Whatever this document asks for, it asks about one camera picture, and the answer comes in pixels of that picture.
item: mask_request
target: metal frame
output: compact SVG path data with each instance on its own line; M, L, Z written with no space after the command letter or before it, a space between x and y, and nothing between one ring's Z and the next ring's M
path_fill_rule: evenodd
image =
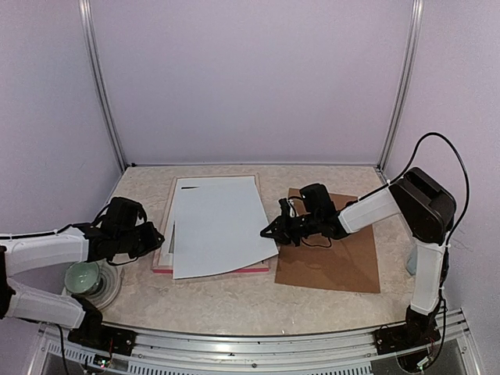
M95 41L94 24L92 22L91 3L90 0L79 0L79 5L81 22L84 28L85 44L87 45L88 58L91 64L92 75L94 76L95 89L101 106L102 116L104 117L104 124L108 132L116 162L118 163L120 171L123 173L127 168L127 159L123 153L120 137L115 127L113 115L109 107L108 95L106 94L104 79L102 77L97 43Z
M480 375L476 347L462 310L448 312L446 323L445 340L457 340L459 343L467 374ZM437 324L442 330L442 310L437 317ZM113 368L114 373L260 375L279 372L283 375L313 375L334 374L337 371L337 374L370 374L373 360L395 355L377 355L372 333L378 327L325 334L237 337L181 334L113 325L138 333L131 357L113 356L116 366ZM28 374L41 374L49 353L61 356L59 332L52 326L42 326L37 351L30 363ZM104 352L96 352L67 341L65 353L69 361L81 364L85 359L91 363L95 354L105 355Z
M377 164L378 169L382 173L384 173L387 167L401 121L403 108L405 106L406 94L408 93L409 83L412 77L413 63L415 62L416 48L419 42L422 13L423 0L413 0L412 20L410 23L408 41L406 42L405 59L401 78L399 80L398 93L396 95L395 106L392 109L391 123L389 125L387 137L385 138L384 147L382 148L382 153Z

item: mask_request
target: white sheet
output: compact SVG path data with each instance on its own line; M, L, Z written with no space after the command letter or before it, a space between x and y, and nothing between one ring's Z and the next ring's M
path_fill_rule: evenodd
M173 278L202 277L277 255L255 181L179 190L175 201Z
M171 214L165 226L165 242L163 242L158 261L159 266L172 266L173 265L173 225L175 223L175 197L177 193L185 187L193 186L212 186L221 184L234 184L239 182L252 181L255 183L254 176L225 176L225 177L184 177L176 182L175 190L172 197L172 205L170 207Z

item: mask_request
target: beige table surface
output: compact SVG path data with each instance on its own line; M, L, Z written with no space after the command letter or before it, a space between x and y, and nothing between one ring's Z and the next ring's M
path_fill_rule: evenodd
M157 166L128 168L114 195L139 201L159 227L173 177L258 173L269 220L288 188L320 182L329 192L363 195L380 186L360 166ZM411 241L401 219L373 226L380 294L324 291L274 283L269 273L172 280L151 271L152 254L123 267L123 285L103 311L107 322L198 334L309 334L403 320L414 280L405 270Z

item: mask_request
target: robotic arm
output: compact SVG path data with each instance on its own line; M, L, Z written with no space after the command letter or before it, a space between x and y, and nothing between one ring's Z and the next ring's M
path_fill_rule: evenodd
M113 198L92 223L0 237L0 319L7 316L59 324L72 329L70 341L108 351L113 339L127 354L132 345L124 343L133 342L133 332L103 326L102 314L89 301L40 291L10 277L59 263L106 259L114 265L116 254L137 259L159 248L163 241L142 205L126 198Z
M296 216L291 199L303 201L308 212ZM300 190L300 197L279 201L281 215L261 232L278 243L296 246L311 234L339 240L390 216L402 214L417 249L416 284L404 327L378 330L380 354L438 341L435 316L441 280L448 271L445 239L452 229L455 199L419 168L412 168L388 186L372 191L336 210L322 184Z

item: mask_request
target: workstation enclosure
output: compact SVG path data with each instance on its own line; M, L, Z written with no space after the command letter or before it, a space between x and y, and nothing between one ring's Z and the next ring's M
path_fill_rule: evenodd
M390 179L439 131L472 184L446 295L498 373L499 20L493 0L6 0L0 231L89 221L131 166L372 166ZM463 207L444 143L426 141L415 164ZM59 292L64 270L20 280ZM21 373L38 326L0 331L0 372Z

